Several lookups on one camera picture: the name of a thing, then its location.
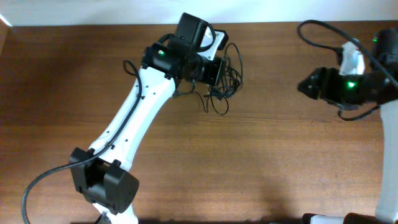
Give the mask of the black USB cable short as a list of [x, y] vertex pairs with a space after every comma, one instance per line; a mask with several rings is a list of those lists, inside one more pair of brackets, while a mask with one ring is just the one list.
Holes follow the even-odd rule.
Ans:
[[[221, 83], [216, 86], [209, 86], [207, 94], [201, 95], [196, 91], [196, 82], [191, 81], [192, 89], [188, 92], [181, 92], [175, 90], [172, 97], [178, 98], [180, 96], [196, 94], [202, 104], [205, 113], [209, 112], [209, 106], [213, 108], [213, 111], [220, 116], [226, 115], [229, 111], [229, 101], [228, 99], [234, 96], [240, 89], [243, 88], [244, 83], [244, 71], [243, 71], [243, 59], [241, 55], [239, 57], [239, 70], [232, 66], [231, 58], [226, 57], [226, 68], [224, 69], [224, 76], [221, 79]], [[226, 108], [223, 112], [220, 112], [215, 106], [215, 100], [224, 101], [226, 103]]]

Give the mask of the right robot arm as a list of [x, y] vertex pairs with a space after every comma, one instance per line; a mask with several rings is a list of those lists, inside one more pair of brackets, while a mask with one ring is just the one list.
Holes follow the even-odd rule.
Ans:
[[310, 223], [346, 223], [366, 221], [397, 223], [397, 29], [380, 30], [373, 37], [373, 48], [329, 24], [323, 27], [342, 36], [346, 43], [332, 47], [339, 68], [320, 67], [302, 80], [297, 89], [314, 100], [323, 100], [338, 108], [338, 116], [365, 103], [374, 107], [343, 121], [357, 121], [379, 111], [384, 135], [382, 187], [373, 217], [350, 214], [344, 218], [314, 215]]

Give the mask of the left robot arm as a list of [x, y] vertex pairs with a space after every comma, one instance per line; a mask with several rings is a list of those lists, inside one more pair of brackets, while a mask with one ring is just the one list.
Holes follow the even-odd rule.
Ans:
[[139, 181], [129, 171], [142, 138], [179, 81], [218, 83], [225, 60], [216, 52], [228, 39], [226, 31], [184, 13], [173, 34], [146, 47], [134, 86], [111, 123], [88, 150], [75, 148], [69, 158], [75, 189], [99, 211], [97, 223], [138, 222], [132, 201]]

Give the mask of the black USB cable long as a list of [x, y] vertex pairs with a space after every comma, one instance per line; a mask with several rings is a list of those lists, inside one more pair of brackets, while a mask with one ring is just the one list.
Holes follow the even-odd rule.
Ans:
[[[228, 54], [228, 50], [235, 49], [239, 60], [239, 68], [234, 67], [233, 59]], [[244, 71], [243, 71], [243, 58], [239, 51], [238, 46], [235, 43], [229, 43], [222, 57], [222, 61], [225, 62], [224, 68], [221, 69], [222, 75], [215, 86], [209, 87], [209, 92], [207, 100], [210, 101], [212, 108], [217, 115], [226, 115], [229, 111], [229, 101], [228, 99], [239, 92], [244, 85]], [[214, 99], [217, 101], [224, 101], [226, 103], [226, 109], [224, 112], [218, 111], [215, 106]]]

